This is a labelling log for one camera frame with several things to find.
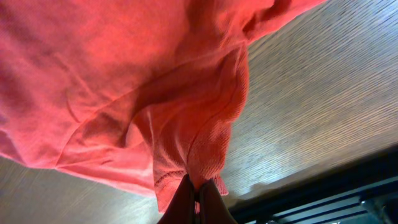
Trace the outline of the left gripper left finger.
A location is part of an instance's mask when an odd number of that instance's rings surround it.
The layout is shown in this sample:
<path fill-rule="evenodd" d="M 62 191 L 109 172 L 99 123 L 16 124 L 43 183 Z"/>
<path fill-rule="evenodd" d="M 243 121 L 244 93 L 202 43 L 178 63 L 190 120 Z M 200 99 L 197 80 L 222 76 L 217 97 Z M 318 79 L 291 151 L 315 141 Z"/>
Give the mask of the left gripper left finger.
<path fill-rule="evenodd" d="M 189 175 L 185 175 L 158 224 L 192 224 L 194 218 L 195 189 Z"/>

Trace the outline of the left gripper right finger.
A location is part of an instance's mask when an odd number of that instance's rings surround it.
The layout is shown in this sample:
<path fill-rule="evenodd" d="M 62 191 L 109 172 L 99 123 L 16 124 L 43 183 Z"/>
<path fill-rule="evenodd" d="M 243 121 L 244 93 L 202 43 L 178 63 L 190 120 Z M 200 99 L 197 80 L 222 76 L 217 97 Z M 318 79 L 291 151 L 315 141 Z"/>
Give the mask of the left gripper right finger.
<path fill-rule="evenodd" d="M 199 191 L 201 224 L 237 224 L 226 208 L 213 180 L 203 184 Z"/>

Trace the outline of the orange FRAM t-shirt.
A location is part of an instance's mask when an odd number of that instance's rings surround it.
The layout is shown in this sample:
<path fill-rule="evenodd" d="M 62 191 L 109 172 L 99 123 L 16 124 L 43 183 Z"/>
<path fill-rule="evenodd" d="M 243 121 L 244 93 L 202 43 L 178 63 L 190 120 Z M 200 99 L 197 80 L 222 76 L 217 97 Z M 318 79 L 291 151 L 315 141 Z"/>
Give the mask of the orange FRAM t-shirt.
<path fill-rule="evenodd" d="M 1 155 L 155 196 L 220 176 L 248 46 L 319 0 L 5 0 Z"/>

